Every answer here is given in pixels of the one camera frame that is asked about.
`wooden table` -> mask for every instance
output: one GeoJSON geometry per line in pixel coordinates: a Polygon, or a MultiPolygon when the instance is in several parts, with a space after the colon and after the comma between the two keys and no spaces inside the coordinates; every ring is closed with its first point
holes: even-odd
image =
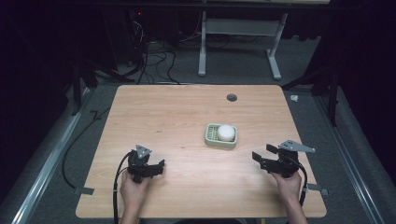
{"type": "MultiPolygon", "coordinates": [[[[251,152],[275,160],[265,145],[288,139],[301,142],[278,86],[121,86],[85,183],[94,193],[81,195],[77,216],[113,216],[117,167],[139,144],[153,150],[149,164],[166,163],[163,175],[150,181],[140,217],[284,217],[275,180],[251,152]],[[235,102],[227,100],[230,93],[235,102]],[[235,126],[236,147],[207,146],[208,123],[235,126]]],[[[308,183],[316,183],[304,153],[299,160],[308,183]]],[[[119,194],[120,216],[122,211],[119,194]]],[[[304,211],[308,217],[325,216],[319,192],[307,193],[304,211]]]]}

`gray carpet floor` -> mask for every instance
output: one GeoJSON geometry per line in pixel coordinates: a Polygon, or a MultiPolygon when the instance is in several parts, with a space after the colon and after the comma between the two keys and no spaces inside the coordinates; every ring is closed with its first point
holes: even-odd
{"type": "MultiPolygon", "coordinates": [[[[172,79],[189,84],[246,84],[246,85],[283,85],[304,74],[312,53],[319,40],[299,41],[297,38],[281,40],[276,59],[282,75],[282,80],[275,81],[271,77],[269,63],[265,59],[264,50],[270,48],[268,38],[252,39],[234,36],[226,46],[222,39],[209,39],[207,50],[206,76],[198,77],[199,46],[196,41],[185,42],[177,48],[153,44],[149,57],[147,73],[142,76],[141,84],[174,84],[167,78],[167,69],[172,64],[172,54],[158,51],[172,50],[176,54],[174,66],[170,72],[172,79]]],[[[120,64],[120,71],[130,69],[126,64],[120,64]]],[[[91,90],[91,99],[83,107],[78,125],[71,135],[76,139],[93,119],[92,110],[102,112],[112,104],[117,87],[124,83],[108,79],[106,75],[99,78],[99,86],[91,90]]],[[[327,117],[320,110],[318,102],[326,101],[324,97],[312,97],[309,86],[302,86],[290,91],[284,91],[290,106],[291,114],[303,144],[316,148],[315,154],[308,154],[314,175],[318,183],[329,195],[323,195],[327,207],[327,215],[322,218],[309,218],[309,223],[373,223],[361,203],[356,186],[351,181],[340,153],[339,144],[334,140],[334,128],[327,124],[327,117]],[[292,94],[299,95],[299,101],[290,99],[292,94]]],[[[360,171],[366,188],[371,192],[383,223],[396,223],[395,187],[370,148],[361,132],[359,123],[351,113],[347,100],[340,89],[336,112],[337,128],[343,142],[360,171]]],[[[70,117],[72,106],[64,111],[57,124],[47,138],[37,149],[36,154],[26,166],[23,174],[1,205],[0,223],[11,223],[20,209],[30,187],[35,181],[42,165],[51,153],[53,146],[64,131],[70,117]]],[[[94,152],[106,124],[107,113],[97,120],[74,143],[67,156],[65,170],[72,183],[82,187],[92,164],[94,152]]],[[[62,177],[61,164],[56,167],[50,182],[29,223],[112,223],[111,219],[80,219],[75,211],[78,196],[65,184],[62,177]]],[[[285,223],[285,218],[268,218],[269,224],[285,223]]]]}

